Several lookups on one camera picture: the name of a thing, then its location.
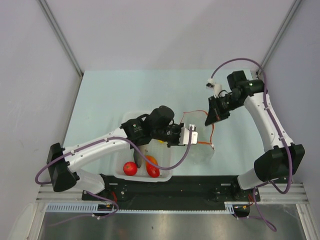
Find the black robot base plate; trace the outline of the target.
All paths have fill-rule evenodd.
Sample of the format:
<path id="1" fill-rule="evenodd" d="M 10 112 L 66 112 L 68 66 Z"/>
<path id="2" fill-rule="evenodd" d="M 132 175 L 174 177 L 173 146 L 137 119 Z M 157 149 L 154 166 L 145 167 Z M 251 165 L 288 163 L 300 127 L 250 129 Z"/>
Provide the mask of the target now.
<path id="1" fill-rule="evenodd" d="M 241 190 L 236 176 L 173 176 L 165 182 L 140 182 L 104 176 L 99 197 L 116 200 L 121 210 L 213 211 L 226 202 L 236 205 L 260 200 L 258 191 Z"/>

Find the clear zip top bag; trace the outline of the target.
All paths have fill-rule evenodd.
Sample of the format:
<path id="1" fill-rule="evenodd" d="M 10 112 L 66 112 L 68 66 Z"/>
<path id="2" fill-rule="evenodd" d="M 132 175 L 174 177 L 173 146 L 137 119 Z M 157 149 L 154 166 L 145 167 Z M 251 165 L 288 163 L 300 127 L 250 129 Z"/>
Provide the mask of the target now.
<path id="1" fill-rule="evenodd" d="M 187 127 L 191 124 L 196 126 L 196 132 L 198 133 L 197 144 L 190 147 L 186 157 L 186 161 L 194 165 L 208 162 L 215 153 L 215 146 L 213 144 L 215 125 L 205 126 L 207 116 L 208 113 L 205 110 L 185 111 L 180 120 Z"/>

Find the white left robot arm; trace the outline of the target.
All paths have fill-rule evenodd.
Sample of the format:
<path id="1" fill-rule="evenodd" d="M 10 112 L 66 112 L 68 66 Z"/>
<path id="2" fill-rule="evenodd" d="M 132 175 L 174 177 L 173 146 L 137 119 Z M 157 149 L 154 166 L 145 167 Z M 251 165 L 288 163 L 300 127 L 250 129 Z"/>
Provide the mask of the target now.
<path id="1" fill-rule="evenodd" d="M 93 193 L 100 200 L 107 199 L 111 188 L 104 176 L 85 171 L 83 167 L 105 155 L 131 149 L 142 156 L 139 148 L 152 140 L 165 142 L 168 147 L 186 145 L 189 130 L 184 123 L 175 123 L 174 117 L 174 112 L 162 105 L 150 113 L 128 119 L 115 130 L 86 143 L 71 147 L 62 147 L 59 142 L 51 145 L 46 168 L 53 191 L 77 188 Z"/>

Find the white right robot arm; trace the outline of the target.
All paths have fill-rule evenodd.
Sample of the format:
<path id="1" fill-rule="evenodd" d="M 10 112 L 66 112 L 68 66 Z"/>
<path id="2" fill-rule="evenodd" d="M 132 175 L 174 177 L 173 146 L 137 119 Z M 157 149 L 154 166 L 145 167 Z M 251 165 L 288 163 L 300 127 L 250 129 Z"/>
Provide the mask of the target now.
<path id="1" fill-rule="evenodd" d="M 230 92 L 224 92 L 222 85 L 212 78 L 206 86 L 212 88 L 213 96 L 208 99 L 208 114 L 205 126 L 226 120 L 230 112 L 245 107 L 251 115 L 262 140 L 264 154 L 254 161 L 253 168 L 236 178 L 236 185 L 230 188 L 231 196 L 242 201 L 249 189 L 268 184 L 279 178 L 290 182 L 296 174 L 305 155 L 302 144 L 294 141 L 281 125 L 265 84 L 262 80 L 248 80 L 244 71 L 234 71 L 227 76 Z"/>

